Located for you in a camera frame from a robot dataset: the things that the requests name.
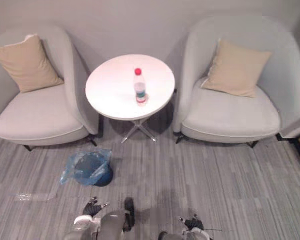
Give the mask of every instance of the trash bin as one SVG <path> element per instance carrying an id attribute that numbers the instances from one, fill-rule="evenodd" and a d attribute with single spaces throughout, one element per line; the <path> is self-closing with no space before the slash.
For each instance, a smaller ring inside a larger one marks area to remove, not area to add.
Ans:
<path id="1" fill-rule="evenodd" d="M 74 178 L 82 185 L 103 187 L 113 178 L 113 170 L 109 165 L 111 151 L 98 149 L 95 152 L 77 152 L 67 160 L 60 183 L 64 184 L 69 178 Z"/>

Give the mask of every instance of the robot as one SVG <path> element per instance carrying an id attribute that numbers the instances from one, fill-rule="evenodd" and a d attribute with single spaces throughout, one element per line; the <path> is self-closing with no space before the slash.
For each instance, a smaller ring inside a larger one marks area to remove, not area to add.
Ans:
<path id="1" fill-rule="evenodd" d="M 97 217 L 109 203 L 98 204 L 97 197 L 92 197 L 73 223 L 72 230 L 64 240 L 122 240 L 124 232 L 135 225 L 135 207 L 131 197 L 124 200 L 124 209 L 109 212 L 102 218 Z"/>
<path id="2" fill-rule="evenodd" d="M 131 197 L 124 200 L 124 209 L 109 212 L 103 217 L 98 217 L 103 208 L 109 203 L 98 204 L 97 197 L 92 197 L 73 223 L 72 230 L 63 240 L 123 240 L 124 233 L 129 232 L 135 225 L 135 206 Z M 190 220 L 179 220 L 186 226 L 182 235 L 170 234 L 162 231 L 158 240 L 213 240 L 204 231 L 202 221 L 195 214 Z"/>
<path id="3" fill-rule="evenodd" d="M 182 235 L 162 231 L 159 234 L 158 240 L 213 240 L 208 233 L 204 231 L 204 225 L 196 214 L 191 220 L 184 220 L 183 217 L 180 217 L 179 220 L 186 226 L 182 231 Z"/>

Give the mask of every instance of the wall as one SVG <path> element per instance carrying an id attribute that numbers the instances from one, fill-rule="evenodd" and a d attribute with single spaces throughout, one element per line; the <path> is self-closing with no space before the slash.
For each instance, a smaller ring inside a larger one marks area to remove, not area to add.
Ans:
<path id="1" fill-rule="evenodd" d="M 90 71 L 115 56 L 146 54 L 166 62 L 178 86 L 190 26 L 239 13 L 274 17 L 291 31 L 300 26 L 300 0 L 0 0 L 0 33 L 55 23 L 71 35 Z"/>

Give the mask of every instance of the table top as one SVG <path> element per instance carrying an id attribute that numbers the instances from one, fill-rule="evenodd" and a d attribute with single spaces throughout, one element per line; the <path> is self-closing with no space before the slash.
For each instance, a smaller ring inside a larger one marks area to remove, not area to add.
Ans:
<path id="1" fill-rule="evenodd" d="M 135 68 L 141 68 L 148 100 L 138 105 L 134 90 Z M 112 58 L 89 76 L 85 94 L 100 114 L 117 120 L 138 120 L 161 110 L 175 89 L 175 77 L 161 60 L 147 55 L 129 54 Z"/>

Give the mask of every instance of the beige pillow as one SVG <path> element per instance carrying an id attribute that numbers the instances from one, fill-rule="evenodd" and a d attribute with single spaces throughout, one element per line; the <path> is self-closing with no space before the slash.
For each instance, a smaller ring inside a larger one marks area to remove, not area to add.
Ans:
<path id="1" fill-rule="evenodd" d="M 220 40 L 202 88 L 237 96 L 256 97 L 255 87 L 271 56 L 269 51 L 257 51 Z"/>
<path id="2" fill-rule="evenodd" d="M 0 63 L 18 85 L 20 92 L 63 84 L 46 57 L 38 35 L 0 47 Z"/>

